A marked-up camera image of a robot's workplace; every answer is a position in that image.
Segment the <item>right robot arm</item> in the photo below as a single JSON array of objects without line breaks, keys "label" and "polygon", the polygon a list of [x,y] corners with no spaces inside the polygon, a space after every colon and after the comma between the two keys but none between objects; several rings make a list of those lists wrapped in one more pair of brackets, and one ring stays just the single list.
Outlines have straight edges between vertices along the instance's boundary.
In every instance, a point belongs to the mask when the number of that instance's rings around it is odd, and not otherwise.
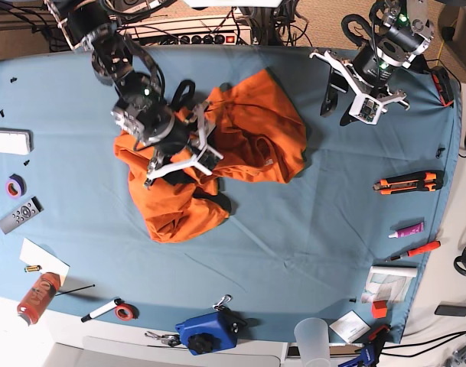
[{"label": "right robot arm", "polygon": [[70,49],[91,52],[98,80],[114,86],[119,99],[111,114],[134,137],[133,151],[152,148],[145,187],[190,167],[210,176],[223,155],[209,143],[215,124],[205,118],[209,103],[194,103],[194,82],[183,80],[173,99],[166,101],[160,66],[131,36],[118,32],[124,15],[104,1],[45,5]]}]

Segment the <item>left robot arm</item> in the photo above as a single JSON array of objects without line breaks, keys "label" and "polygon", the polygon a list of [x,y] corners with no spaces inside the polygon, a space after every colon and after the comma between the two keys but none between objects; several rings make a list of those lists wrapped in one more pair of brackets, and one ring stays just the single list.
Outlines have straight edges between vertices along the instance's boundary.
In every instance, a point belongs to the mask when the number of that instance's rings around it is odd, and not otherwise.
[{"label": "left robot arm", "polygon": [[354,59],[334,50],[314,50],[330,66],[320,116],[328,117],[337,108],[338,94],[354,92],[354,99],[343,114],[340,125],[360,121],[376,125],[388,105],[396,103],[408,110],[407,95],[392,91],[389,81],[400,68],[410,68],[434,38],[435,28],[428,18],[426,1],[375,1],[369,18],[346,15],[341,22],[344,35],[358,47]]}]

